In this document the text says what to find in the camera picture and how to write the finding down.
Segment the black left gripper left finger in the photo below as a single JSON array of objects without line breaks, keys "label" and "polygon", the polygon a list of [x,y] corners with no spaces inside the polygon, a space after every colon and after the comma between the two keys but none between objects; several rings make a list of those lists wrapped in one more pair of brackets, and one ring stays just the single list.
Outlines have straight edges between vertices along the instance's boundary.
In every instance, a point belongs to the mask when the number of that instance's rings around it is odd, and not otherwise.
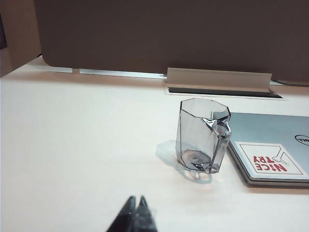
[{"label": "black left gripper left finger", "polygon": [[130,196],[122,206],[121,210],[119,211],[118,215],[111,223],[107,231],[130,232],[132,230],[135,207],[136,197]]}]

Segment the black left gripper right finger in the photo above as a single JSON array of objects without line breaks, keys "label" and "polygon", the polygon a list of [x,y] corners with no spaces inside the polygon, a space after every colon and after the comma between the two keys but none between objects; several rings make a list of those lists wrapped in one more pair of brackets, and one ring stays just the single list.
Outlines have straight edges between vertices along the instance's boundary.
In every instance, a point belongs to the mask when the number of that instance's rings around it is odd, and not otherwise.
[{"label": "black left gripper right finger", "polygon": [[145,197],[142,195],[140,203],[135,211],[136,232],[157,232],[154,217],[148,207]]}]

